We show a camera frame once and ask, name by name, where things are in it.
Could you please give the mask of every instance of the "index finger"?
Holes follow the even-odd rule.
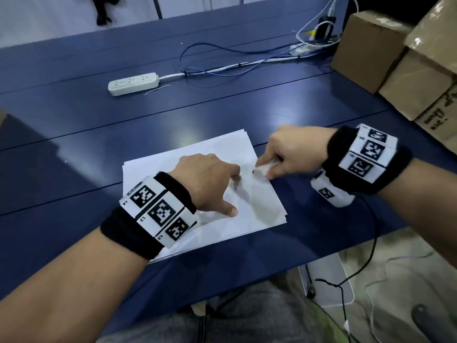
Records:
[[[265,153],[260,156],[260,158],[257,159],[255,162],[255,166],[259,167],[261,165],[265,165],[269,163],[273,158],[276,156],[276,152],[273,149],[273,146],[271,145],[271,142],[268,142],[265,148]]]
[[[237,164],[229,164],[228,168],[230,169],[230,177],[234,181],[240,180],[239,172],[240,172],[241,168],[239,167],[239,165],[237,165]]]

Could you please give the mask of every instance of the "right hand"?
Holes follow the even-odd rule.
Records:
[[[264,165],[279,155],[284,161],[271,167],[266,174],[268,179],[288,173],[313,172],[327,159],[328,140],[336,130],[318,126],[281,125],[270,136],[265,154],[260,156],[255,166]]]

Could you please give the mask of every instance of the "left hand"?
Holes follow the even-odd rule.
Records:
[[[238,165],[221,161],[214,154],[195,154],[181,157],[169,175],[188,190],[198,210],[234,217],[237,208],[224,201],[223,196],[230,178],[240,180],[239,171]]]

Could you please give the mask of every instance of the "fingernail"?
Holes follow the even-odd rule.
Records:
[[[233,217],[236,217],[237,215],[238,215],[238,210],[235,207],[233,207],[232,210],[230,211],[229,216],[233,218]]]

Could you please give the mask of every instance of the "gray pants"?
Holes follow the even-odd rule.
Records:
[[[323,343],[304,295],[284,276],[216,296],[206,316],[184,311],[100,338],[97,343]]]

